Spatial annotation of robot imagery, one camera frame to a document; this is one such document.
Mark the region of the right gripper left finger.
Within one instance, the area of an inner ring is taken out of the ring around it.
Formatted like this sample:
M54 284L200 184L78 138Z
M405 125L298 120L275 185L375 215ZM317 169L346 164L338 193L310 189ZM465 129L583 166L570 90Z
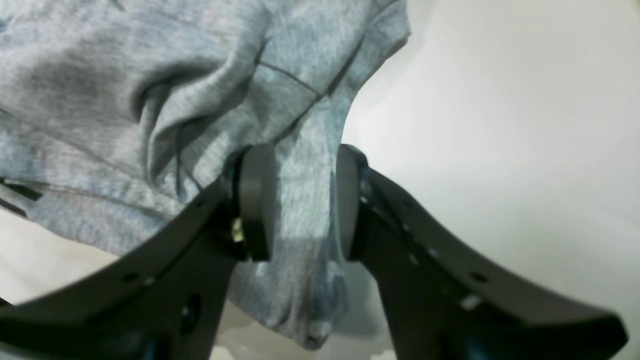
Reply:
M166 227L93 275L1 310L11 360L206 360L239 262L267 262L272 144L235 151Z

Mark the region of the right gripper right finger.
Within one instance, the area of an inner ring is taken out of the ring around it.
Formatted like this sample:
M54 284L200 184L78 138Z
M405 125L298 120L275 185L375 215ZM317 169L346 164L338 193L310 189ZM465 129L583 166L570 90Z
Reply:
M398 360L610 360L612 310L526 280L457 239L352 145L336 158L339 238L374 278Z

